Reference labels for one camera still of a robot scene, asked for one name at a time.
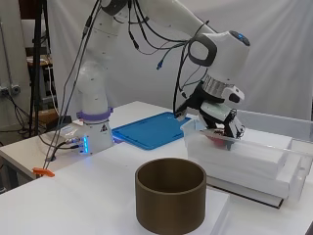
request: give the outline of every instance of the white plastic box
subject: white plastic box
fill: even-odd
[[[312,166],[312,122],[244,111],[238,111],[238,118],[248,129],[241,140],[212,134],[198,119],[185,123],[189,159],[208,176],[298,200]],[[216,144],[223,141],[234,142],[230,151]]]

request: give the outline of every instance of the clear plastic bin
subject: clear plastic bin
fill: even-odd
[[[291,143],[286,148],[280,148],[275,143],[260,144],[249,140],[227,138],[209,132],[195,118],[181,127],[184,131],[189,159],[203,166],[209,176],[283,199],[299,200],[313,161],[311,143],[313,122],[245,111],[238,111],[238,118],[247,129],[276,134],[284,138],[290,137]],[[227,142],[232,143],[231,150],[225,146]],[[245,166],[235,165],[237,160],[242,161],[245,158],[232,151],[233,146],[244,152],[253,151],[258,157],[264,155],[266,163],[271,161],[272,156],[273,159],[274,156],[276,158],[282,156],[283,161],[276,164],[283,167],[278,168],[278,174],[275,176],[266,174],[264,167],[267,164],[257,168],[249,159],[242,162],[247,163]]]

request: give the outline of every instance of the brown cylinder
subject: brown cylinder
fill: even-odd
[[[148,162],[136,171],[136,215],[156,234],[186,234],[205,217],[206,174],[181,159]]]

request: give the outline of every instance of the blue tray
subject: blue tray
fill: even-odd
[[[175,119],[174,114],[166,112],[141,119],[112,130],[112,135],[144,150],[156,149],[184,136],[180,126],[188,120]]]

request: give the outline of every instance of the orange clip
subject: orange clip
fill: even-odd
[[[50,171],[49,169],[44,169],[44,168],[35,167],[32,169],[32,172],[34,174],[47,175],[48,177],[54,177],[55,176],[54,172]]]

